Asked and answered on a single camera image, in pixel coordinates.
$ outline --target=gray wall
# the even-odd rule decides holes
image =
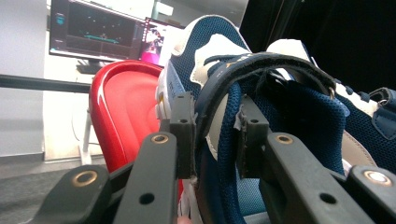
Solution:
[[[44,76],[46,0],[1,0],[0,74]],[[43,91],[0,88],[0,157],[42,152]]]

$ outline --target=shoe strap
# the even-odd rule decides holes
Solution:
[[[380,88],[370,93],[370,97],[379,103],[374,112],[372,123],[388,140],[396,138],[396,91]]]
[[[334,79],[305,60],[274,54],[270,52],[249,53],[239,55],[221,67],[210,76],[195,103],[197,112],[196,132],[197,143],[203,140],[210,128],[216,109],[221,99],[228,92],[235,81],[257,76],[271,69],[285,68],[297,72],[297,81],[310,83],[310,87],[325,95],[333,97],[335,90]]]

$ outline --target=gray carpet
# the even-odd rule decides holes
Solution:
[[[0,223],[17,224],[31,219],[67,171],[0,179]]]

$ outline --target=shoe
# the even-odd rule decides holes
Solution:
[[[300,40],[277,40],[267,51],[299,57],[318,66]],[[379,166],[396,174],[396,91],[381,88],[369,94],[356,93],[335,81],[335,97],[346,115],[342,142],[346,175],[353,165]]]
[[[284,78],[275,70],[282,64],[300,75]],[[184,185],[187,197],[182,199],[190,206],[192,222],[244,223],[265,217],[259,181],[241,180],[235,169],[233,126],[244,94],[273,132],[296,135],[324,166],[343,173],[346,116],[332,99],[334,89],[334,80],[312,63],[280,54],[250,54],[237,29],[222,17],[205,16],[187,26],[160,75],[156,110],[160,119],[169,119],[177,94],[191,91],[196,100],[197,178],[185,181],[189,185]]]

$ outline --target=red chair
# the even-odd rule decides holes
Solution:
[[[155,90],[159,66],[139,61],[102,68],[91,86],[90,113],[109,172],[136,159],[144,138],[159,131]]]

